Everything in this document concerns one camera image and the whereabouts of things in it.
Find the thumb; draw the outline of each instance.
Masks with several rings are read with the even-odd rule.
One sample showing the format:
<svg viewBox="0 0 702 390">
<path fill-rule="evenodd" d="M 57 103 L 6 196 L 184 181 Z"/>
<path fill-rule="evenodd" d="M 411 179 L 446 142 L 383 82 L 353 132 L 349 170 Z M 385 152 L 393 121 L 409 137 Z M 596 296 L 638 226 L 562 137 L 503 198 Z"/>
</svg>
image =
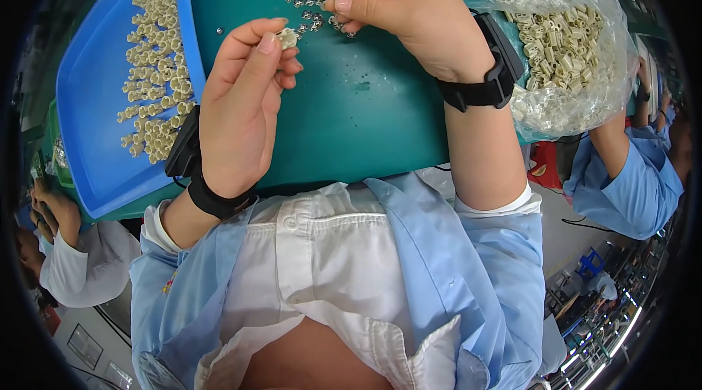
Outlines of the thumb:
<svg viewBox="0 0 702 390">
<path fill-rule="evenodd" d="M 407 9 L 403 0 L 334 0 L 336 12 L 398 34 L 406 22 Z"/>
<path fill-rule="evenodd" d="M 246 107 L 258 107 L 280 62 L 281 45 L 272 32 L 266 32 L 251 51 L 239 77 L 227 95 Z"/>
</svg>

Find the woman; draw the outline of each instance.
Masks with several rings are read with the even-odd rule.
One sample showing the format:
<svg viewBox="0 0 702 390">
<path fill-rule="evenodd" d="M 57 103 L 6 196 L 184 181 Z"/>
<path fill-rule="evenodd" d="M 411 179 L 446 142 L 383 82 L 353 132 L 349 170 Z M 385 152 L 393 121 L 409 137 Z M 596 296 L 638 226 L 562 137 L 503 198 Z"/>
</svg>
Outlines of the woman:
<svg viewBox="0 0 702 390">
<path fill-rule="evenodd" d="M 462 0 L 328 0 L 396 35 L 438 79 L 494 65 Z M 233 30 L 201 100 L 201 175 L 222 198 L 270 165 L 280 94 L 303 67 L 285 19 Z M 445 105 L 456 209 L 414 173 L 245 203 L 221 221 L 192 186 L 145 212 L 132 263 L 143 388 L 522 389 L 541 364 L 540 197 L 509 107 Z"/>
</svg>

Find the clear plastic bag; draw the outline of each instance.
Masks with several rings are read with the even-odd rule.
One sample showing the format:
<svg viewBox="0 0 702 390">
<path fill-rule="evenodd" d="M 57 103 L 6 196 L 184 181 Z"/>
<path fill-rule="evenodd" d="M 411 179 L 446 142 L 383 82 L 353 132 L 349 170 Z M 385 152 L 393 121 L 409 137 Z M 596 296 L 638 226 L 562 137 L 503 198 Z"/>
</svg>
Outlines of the clear plastic bag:
<svg viewBox="0 0 702 390">
<path fill-rule="evenodd" d="M 574 135 L 609 121 L 626 107 L 631 95 L 638 52 L 627 30 L 618 0 L 464 0 L 480 11 L 548 14 L 576 5 L 596 9 L 604 27 L 597 40 L 599 64 L 593 81 L 574 93 L 557 87 L 527 91 L 515 88 L 510 106 L 514 126 L 526 141 Z M 529 74 L 528 64 L 525 76 Z"/>
</svg>

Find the finger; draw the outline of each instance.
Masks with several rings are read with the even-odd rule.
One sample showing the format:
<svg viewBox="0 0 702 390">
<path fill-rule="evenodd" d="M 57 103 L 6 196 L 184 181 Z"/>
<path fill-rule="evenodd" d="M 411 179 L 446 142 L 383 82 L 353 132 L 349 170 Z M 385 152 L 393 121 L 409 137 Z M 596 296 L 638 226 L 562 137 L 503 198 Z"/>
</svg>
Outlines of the finger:
<svg viewBox="0 0 702 390">
<path fill-rule="evenodd" d="M 396 34 L 411 11 L 408 0 L 328 0 L 337 17 L 372 24 Z"/>
<path fill-rule="evenodd" d="M 296 58 L 293 58 L 292 60 L 282 61 L 278 64 L 278 70 L 283 70 L 285 73 L 295 75 L 303 70 L 303 65 L 300 64 L 300 61 L 297 61 Z"/>
<path fill-rule="evenodd" d="M 346 33 L 349 33 L 349 32 L 358 32 L 358 31 L 361 30 L 361 28 L 362 28 L 363 26 L 366 26 L 366 24 L 354 20 L 354 21 L 352 21 L 352 22 L 348 22 L 347 24 L 345 24 L 345 25 L 341 28 L 341 31 L 342 31 L 342 32 L 346 32 Z"/>
<path fill-rule="evenodd" d="M 231 31 L 222 42 L 215 57 L 205 89 L 207 96 L 223 96 L 237 80 L 250 53 L 251 46 L 259 43 L 266 32 L 275 34 L 288 22 L 285 18 L 257 19 Z"/>
<path fill-rule="evenodd" d="M 256 49 L 250 52 L 236 83 L 224 96 L 227 102 L 235 105 L 238 111 L 255 113 L 276 73 L 281 51 L 275 34 L 266 32 Z"/>
<path fill-rule="evenodd" d="M 290 75 L 284 71 L 279 71 L 276 73 L 274 79 L 279 86 L 286 89 L 294 88 L 297 85 L 295 75 Z"/>
</svg>

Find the light blue work coat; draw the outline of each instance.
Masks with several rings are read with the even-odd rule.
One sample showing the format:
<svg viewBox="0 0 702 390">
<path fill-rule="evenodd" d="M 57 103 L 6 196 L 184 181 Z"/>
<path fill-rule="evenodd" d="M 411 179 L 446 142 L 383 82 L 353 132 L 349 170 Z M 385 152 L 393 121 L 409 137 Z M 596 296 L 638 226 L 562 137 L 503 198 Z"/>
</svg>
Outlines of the light blue work coat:
<svg viewBox="0 0 702 390">
<path fill-rule="evenodd" d="M 469 219 L 415 173 L 365 184 L 395 234 L 415 340 L 461 315 L 456 388 L 523 389 L 541 364 L 539 213 Z M 132 358 L 144 389 L 191 389 L 219 343 L 230 277 L 253 206 L 177 256 L 142 236 L 130 267 Z"/>
</svg>

